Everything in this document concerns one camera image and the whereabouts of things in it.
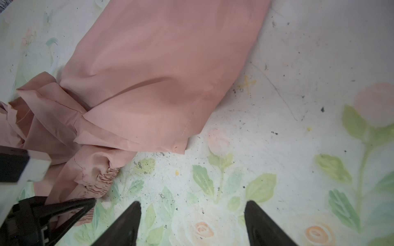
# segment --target table surface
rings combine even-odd
[[[0,100],[17,76],[59,78],[107,2],[14,1],[0,14]],[[274,0],[186,154],[138,153],[59,245],[90,245],[134,200],[138,245],[247,245],[250,199],[299,245],[392,245],[392,13],[392,0]]]

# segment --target pink dress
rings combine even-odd
[[[184,153],[237,79],[268,5],[111,0],[60,83],[41,73],[0,104],[0,145],[50,154],[35,184],[47,203],[102,197],[136,152]]]

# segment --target peach rose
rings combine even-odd
[[[12,6],[8,6],[8,7],[4,10],[3,15],[4,15],[4,21],[5,21],[7,24],[10,24],[11,21],[12,21],[12,19],[14,18],[14,11],[13,11]]]
[[[354,108],[372,126],[394,123],[394,85],[375,83],[366,87],[357,94]]]
[[[211,129],[206,136],[208,147],[212,153],[224,158],[231,152],[230,139],[226,134],[217,128]]]
[[[304,246],[353,245],[352,242],[357,237],[337,217],[324,213],[292,217],[284,226],[284,231],[296,243]]]
[[[176,213],[172,230],[169,238],[172,246],[248,245],[246,227],[240,227],[237,217],[207,202]]]

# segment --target fabric fold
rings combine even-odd
[[[47,203],[102,197],[136,152],[184,154],[237,79],[268,6],[111,0],[59,83],[41,73],[0,105],[0,144],[50,155],[35,185]]]

